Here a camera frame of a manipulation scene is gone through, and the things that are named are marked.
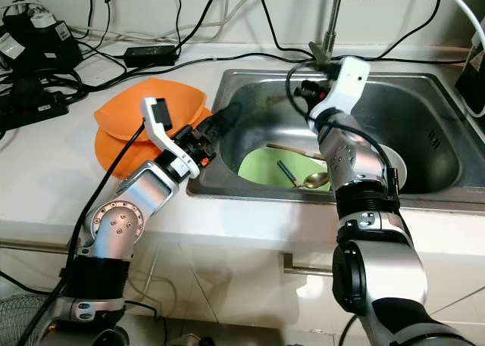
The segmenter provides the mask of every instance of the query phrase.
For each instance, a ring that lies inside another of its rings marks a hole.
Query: orange bowl
[[[168,136],[177,133],[183,126],[192,124],[200,117],[206,96],[192,86],[167,81],[147,79],[116,95],[94,113],[99,127],[116,139],[130,140],[142,122],[139,109],[143,98],[164,98],[172,120]],[[146,131],[138,137],[138,142],[148,141]]]
[[[211,115],[212,113],[209,109],[203,108],[199,117],[197,117],[194,124],[192,124],[192,127],[197,127],[206,117],[210,117]],[[96,158],[98,158],[101,167],[108,170],[126,143],[127,140],[115,138],[110,136],[103,129],[98,129],[94,149]],[[113,176],[119,179],[125,179],[144,161],[153,161],[160,153],[161,151],[150,141],[134,142],[114,169]]]

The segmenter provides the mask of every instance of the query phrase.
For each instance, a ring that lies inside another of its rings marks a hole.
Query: drain
[[[434,150],[437,150],[438,147],[441,145],[440,138],[437,137],[437,134],[434,132],[434,130],[431,130],[428,133],[427,138],[430,140],[431,146],[434,148]]]

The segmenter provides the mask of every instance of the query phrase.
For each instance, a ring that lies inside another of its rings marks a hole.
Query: white countertop
[[[180,63],[254,51],[241,45],[198,48],[201,46],[187,49]],[[120,49],[108,51],[122,53]],[[79,72],[86,83],[101,83],[118,73],[112,64],[95,58],[82,65]],[[159,77],[202,90],[211,108],[225,70],[288,70],[291,66],[265,58],[246,58],[192,65]],[[461,102],[454,90],[460,67],[388,62],[372,66],[373,72],[432,73]],[[7,133],[0,141],[0,238],[42,242],[69,239],[82,207],[104,174],[94,152],[98,125],[93,113],[117,93],[144,79],[89,94],[71,105],[68,115]],[[111,178],[98,203],[108,200],[117,183]],[[402,215],[420,252],[485,255],[485,217],[480,214],[404,209]],[[194,198],[187,195],[184,183],[177,196],[150,219],[146,231],[177,242],[287,249],[311,244],[332,246],[336,225],[334,205]]]

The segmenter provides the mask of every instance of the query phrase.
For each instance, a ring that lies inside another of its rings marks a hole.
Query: sink basin
[[[318,152],[316,135],[286,100],[283,71],[228,70],[214,112],[231,103],[244,114],[216,147],[216,159],[187,187],[191,195],[333,203],[332,192],[281,189],[237,176],[244,157],[267,143]],[[323,80],[313,73],[304,79]],[[305,102],[299,104],[305,108]],[[352,115],[378,142],[395,149],[408,168],[403,207],[485,209],[485,145],[435,76],[372,73]]]

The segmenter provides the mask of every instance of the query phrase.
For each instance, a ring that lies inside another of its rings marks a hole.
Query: white wall
[[[7,3],[11,0],[0,0]],[[89,0],[42,0],[58,19],[86,25]],[[239,0],[230,0],[230,9]],[[481,19],[485,0],[465,0]],[[195,23],[207,0],[183,0],[180,22]],[[222,0],[217,0],[206,21],[219,20]],[[388,45],[404,32],[424,22],[436,0],[343,0],[337,25],[337,44]],[[267,0],[280,43],[306,43],[321,40],[326,29],[332,0]],[[113,0],[112,25],[116,30],[162,33],[174,28],[176,0]],[[94,24],[106,24],[106,7],[96,0]],[[203,36],[211,36],[207,28]],[[436,20],[406,45],[447,45],[468,47],[473,28],[450,1],[443,0]],[[259,0],[251,0],[227,24],[220,42],[272,42]]]

